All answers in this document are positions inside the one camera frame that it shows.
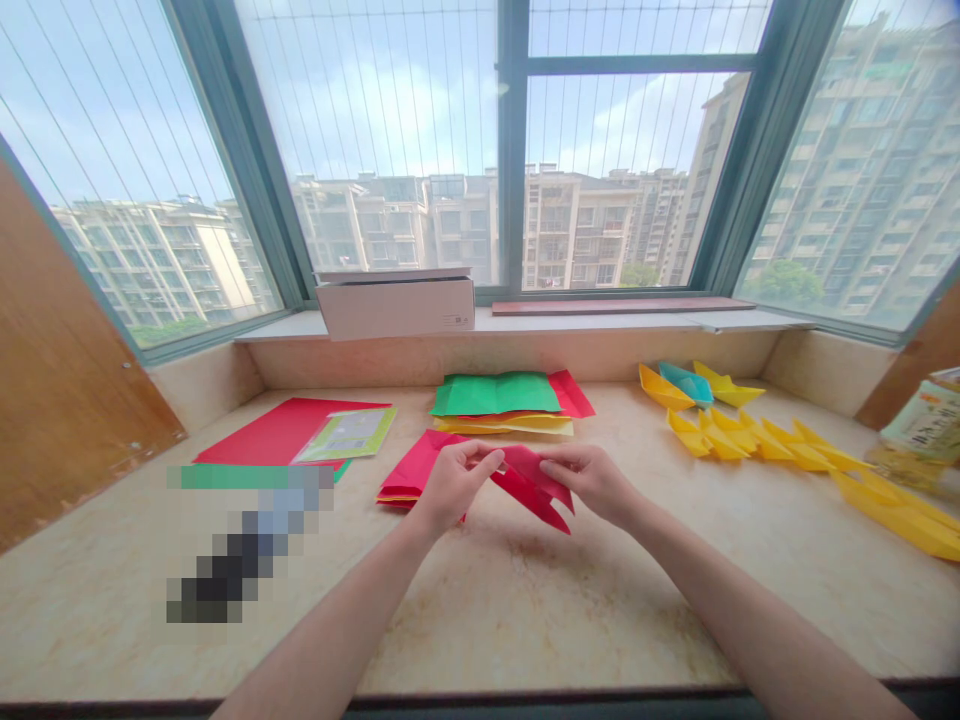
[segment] hand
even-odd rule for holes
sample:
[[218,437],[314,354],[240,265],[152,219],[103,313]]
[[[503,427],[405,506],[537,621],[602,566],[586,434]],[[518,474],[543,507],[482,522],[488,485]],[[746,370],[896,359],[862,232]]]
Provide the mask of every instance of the hand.
[[484,481],[503,463],[503,450],[479,440],[447,445],[440,451],[423,494],[410,511],[437,536],[470,507]]
[[563,444],[540,453],[540,469],[573,490],[604,520],[624,528],[643,496],[596,445]]

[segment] cardboard box lid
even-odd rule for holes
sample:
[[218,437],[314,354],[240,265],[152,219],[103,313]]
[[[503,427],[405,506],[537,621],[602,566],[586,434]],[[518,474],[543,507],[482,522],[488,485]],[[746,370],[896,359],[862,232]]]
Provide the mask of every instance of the cardboard box lid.
[[322,272],[320,282],[331,285],[347,283],[394,283],[416,280],[454,280],[470,277],[469,266],[455,268],[428,268],[423,270],[379,270],[375,272]]

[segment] window pane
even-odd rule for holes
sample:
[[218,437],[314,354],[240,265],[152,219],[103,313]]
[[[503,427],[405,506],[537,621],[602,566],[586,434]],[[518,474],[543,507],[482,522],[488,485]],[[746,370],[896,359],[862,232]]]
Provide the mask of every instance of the window pane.
[[685,285],[749,77],[530,78],[523,289]]
[[280,308],[157,0],[0,3],[0,67],[0,132],[141,347]]
[[773,0],[532,0],[530,56],[752,53]]
[[313,269],[500,284],[495,3],[236,5]]
[[899,331],[960,253],[960,72],[949,3],[876,10],[851,7],[788,157],[830,164],[781,176],[737,294]]

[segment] window sill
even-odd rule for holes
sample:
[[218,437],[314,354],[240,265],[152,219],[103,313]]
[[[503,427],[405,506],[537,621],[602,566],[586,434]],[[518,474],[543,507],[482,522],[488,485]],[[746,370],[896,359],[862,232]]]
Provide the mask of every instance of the window sill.
[[[550,334],[565,332],[618,332],[660,330],[672,332],[748,332],[809,329],[816,323],[766,310],[723,310],[684,313],[635,313],[611,315],[494,316],[488,307],[478,307],[470,335],[511,333]],[[251,332],[238,335],[240,343],[271,340],[328,339],[327,326],[318,310],[306,310]]]

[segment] tree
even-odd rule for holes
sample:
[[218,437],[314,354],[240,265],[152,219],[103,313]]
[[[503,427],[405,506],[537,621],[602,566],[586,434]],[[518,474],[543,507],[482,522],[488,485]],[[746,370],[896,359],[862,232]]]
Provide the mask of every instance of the tree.
[[140,327],[130,328],[130,334],[137,341],[137,345],[146,348],[161,345],[171,340],[179,340],[189,335],[196,335],[209,327],[210,324],[206,320],[189,317],[160,327],[141,325]]
[[743,284],[743,294],[758,302],[809,311],[823,300],[823,282],[801,263],[774,260],[760,277]]
[[655,267],[643,263],[629,263],[620,272],[620,287],[650,287],[656,285],[660,273]]

